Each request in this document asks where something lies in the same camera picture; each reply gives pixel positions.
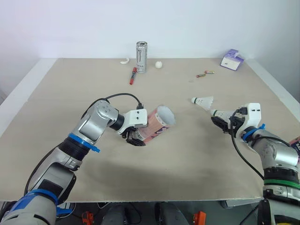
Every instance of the green band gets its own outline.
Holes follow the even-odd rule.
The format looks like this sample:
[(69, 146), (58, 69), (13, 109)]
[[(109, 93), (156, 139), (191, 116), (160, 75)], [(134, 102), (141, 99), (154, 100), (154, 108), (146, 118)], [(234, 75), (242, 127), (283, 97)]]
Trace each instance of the green band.
[(287, 180), (276, 180), (276, 179), (268, 179), (268, 180), (264, 180), (264, 184), (282, 184), (285, 186), (290, 186), (296, 189), (300, 190), (300, 184), (294, 183), (292, 181), (287, 181)]

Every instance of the silver can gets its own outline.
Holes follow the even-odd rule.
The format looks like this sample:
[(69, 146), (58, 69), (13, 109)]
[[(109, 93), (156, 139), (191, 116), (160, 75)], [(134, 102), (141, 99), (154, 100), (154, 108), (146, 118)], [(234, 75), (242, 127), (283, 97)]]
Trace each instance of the silver can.
[(147, 67), (147, 48), (148, 44), (145, 41), (136, 43), (136, 68), (138, 73), (145, 73)]

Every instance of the red marker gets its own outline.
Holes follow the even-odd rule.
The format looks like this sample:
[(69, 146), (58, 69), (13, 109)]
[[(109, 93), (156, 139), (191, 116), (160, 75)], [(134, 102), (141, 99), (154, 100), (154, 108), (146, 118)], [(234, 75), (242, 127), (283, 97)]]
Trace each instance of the red marker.
[(130, 85), (132, 85), (133, 81), (135, 80), (135, 74), (136, 74), (136, 67), (133, 67), (132, 75), (131, 75), (130, 82), (129, 82)]

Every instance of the wooden table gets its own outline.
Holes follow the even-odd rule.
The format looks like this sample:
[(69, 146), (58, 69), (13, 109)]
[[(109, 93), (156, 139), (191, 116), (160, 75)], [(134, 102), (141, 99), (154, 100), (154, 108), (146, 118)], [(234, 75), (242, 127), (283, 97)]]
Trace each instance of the wooden table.
[[(287, 141), (300, 134), (299, 121), (246, 63), (235, 72), (220, 67), (220, 59), (163, 59), (159, 70), (155, 61), (148, 60), (147, 73), (137, 74), (131, 86), (134, 60), (126, 65), (119, 59), (57, 60), (35, 90), (30, 87), (33, 93), (16, 116), (10, 115), (14, 119), (0, 138), (0, 199), (20, 198), (38, 161), (67, 137), (90, 103), (120, 92), (136, 95), (149, 113), (160, 104), (170, 107), (176, 125), (146, 147), (129, 145), (107, 128), (96, 144), (101, 152), (90, 151), (76, 172), (77, 182), (68, 201), (262, 196), (263, 182), (240, 159), (230, 136), (211, 122), (209, 113), (192, 104), (191, 98), (214, 96), (213, 108), (224, 110), (259, 102), (267, 130)], [(195, 77), (204, 70), (215, 74)], [(23, 92), (10, 98), (30, 94), (26, 85), (30, 86), (20, 84), (17, 88), (20, 92), (21, 86)], [(121, 113), (136, 107), (134, 99), (126, 96), (111, 99), (111, 104)], [(243, 143), (239, 147), (262, 172), (258, 154)]]

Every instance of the blue band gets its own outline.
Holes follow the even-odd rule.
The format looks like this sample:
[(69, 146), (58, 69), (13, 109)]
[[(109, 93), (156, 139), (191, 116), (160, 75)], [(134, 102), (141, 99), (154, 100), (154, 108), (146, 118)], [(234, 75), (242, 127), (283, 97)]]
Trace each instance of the blue band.
[(97, 148), (96, 146), (91, 145), (90, 143), (86, 142), (85, 140), (81, 139), (80, 137), (70, 133), (69, 137), (77, 141), (78, 143), (84, 145), (85, 147), (88, 147), (92, 151), (100, 152), (100, 149)]
[(61, 214), (71, 214), (72, 210), (71, 209), (62, 209), (60, 207), (56, 207), (56, 216), (59, 216)]
[(51, 191), (47, 191), (47, 190), (44, 190), (44, 189), (35, 189), (35, 190), (32, 190), (32, 191), (28, 192), (25, 196), (31, 195), (33, 193), (41, 193), (41, 194), (50, 196), (55, 201), (55, 205), (58, 204), (58, 199), (57, 199), (56, 195), (53, 194)]
[(250, 135), (252, 135), (255, 131), (260, 130), (260, 129), (264, 129), (265, 128), (265, 124), (263, 123), (259, 128), (254, 128), (250, 131), (248, 131), (247, 133), (245, 133), (243, 135), (243, 141), (246, 142), (247, 137), (249, 137)]

